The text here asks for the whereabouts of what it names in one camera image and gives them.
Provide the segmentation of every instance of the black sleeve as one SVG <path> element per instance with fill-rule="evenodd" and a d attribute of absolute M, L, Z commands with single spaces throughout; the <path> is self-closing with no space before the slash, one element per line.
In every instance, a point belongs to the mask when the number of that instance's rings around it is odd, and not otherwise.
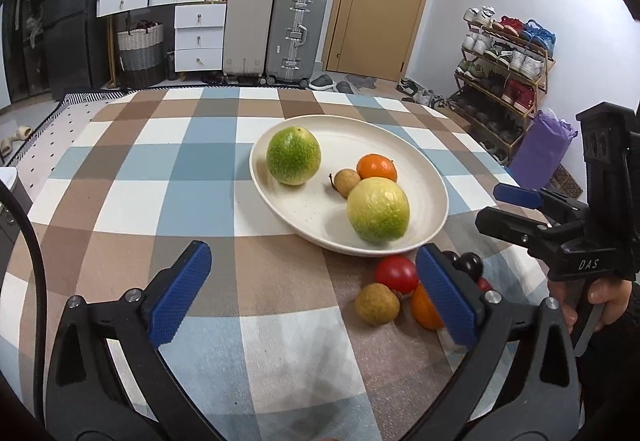
<path fill-rule="evenodd" d="M 577 358 L 586 423 L 574 441 L 627 439 L 638 431 L 640 403 L 640 286 L 624 315 L 591 338 Z"/>

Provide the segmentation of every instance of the hand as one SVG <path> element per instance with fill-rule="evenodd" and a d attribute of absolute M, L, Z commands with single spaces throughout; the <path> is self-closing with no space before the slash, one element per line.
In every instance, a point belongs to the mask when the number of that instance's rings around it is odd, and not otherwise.
<path fill-rule="evenodd" d="M 569 306 L 569 304 L 564 302 L 566 299 L 566 283 L 548 281 L 547 286 L 551 296 L 558 299 L 562 304 L 564 322 L 569 328 L 569 333 L 571 333 L 578 320 L 578 313 L 576 313 L 575 309 Z M 624 314 L 629 305 L 631 290 L 632 283 L 628 280 L 620 280 L 619 278 L 599 278 L 591 284 L 589 288 L 589 302 L 594 305 L 606 304 L 600 321 L 596 325 L 596 332 L 600 331 L 604 326 L 611 325 Z"/>

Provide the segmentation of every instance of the silver suitcase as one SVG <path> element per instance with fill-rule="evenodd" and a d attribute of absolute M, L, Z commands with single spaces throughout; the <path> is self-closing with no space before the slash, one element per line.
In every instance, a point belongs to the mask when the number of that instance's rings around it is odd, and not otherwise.
<path fill-rule="evenodd" d="M 326 0 L 275 0 L 267 48 L 267 82 L 308 87 L 314 72 Z"/>
<path fill-rule="evenodd" d="M 227 0 L 222 70 L 225 75 L 261 76 L 273 0 Z"/>

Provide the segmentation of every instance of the tablecloth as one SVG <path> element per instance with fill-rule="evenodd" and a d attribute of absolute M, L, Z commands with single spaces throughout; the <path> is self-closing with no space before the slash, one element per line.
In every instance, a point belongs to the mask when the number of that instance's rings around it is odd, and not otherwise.
<path fill-rule="evenodd" d="M 450 198 L 434 242 L 477 252 L 486 278 L 512 301 L 546 296 L 537 261 L 474 226 L 479 209 L 497 205 L 494 185 L 513 180 L 437 111 L 329 92 L 148 90 L 114 100 L 94 117 L 30 211 L 47 272 L 47 352 L 69 296 L 118 299 L 145 287 L 200 239 L 212 248 L 212 272 L 160 351 L 215 427 L 229 440 L 399 439 L 442 390 L 463 350 L 442 341 L 444 331 L 421 329 L 407 302 L 395 323 L 364 324 L 353 300 L 372 281 L 376 261 L 305 241 L 260 199 L 249 173 L 252 145 L 302 114 L 364 120 L 423 151 Z M 33 278 L 20 238 L 0 296 L 0 369 L 27 404 L 33 339 Z M 122 368 L 122 352 L 111 347 L 136 409 L 151 416 Z M 498 379 L 507 366 L 498 368 Z"/>

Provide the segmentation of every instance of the plate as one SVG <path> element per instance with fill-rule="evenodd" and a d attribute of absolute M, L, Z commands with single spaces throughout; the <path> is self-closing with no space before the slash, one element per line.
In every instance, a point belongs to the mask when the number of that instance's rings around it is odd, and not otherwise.
<path fill-rule="evenodd" d="M 266 160 L 273 135 L 293 126 L 308 129 L 322 152 L 320 169 L 299 187 L 276 181 Z M 329 174 L 343 168 L 355 170 L 367 154 L 382 154 L 394 161 L 398 185 L 409 199 L 409 228 L 397 241 L 375 245 L 359 238 L 347 217 L 347 201 L 331 187 Z M 258 192 L 276 215 L 304 238 L 339 253 L 383 257 L 411 251 L 431 241 L 449 214 L 444 181 L 426 156 L 392 132 L 353 118 L 322 114 L 290 118 L 258 139 L 249 165 Z"/>

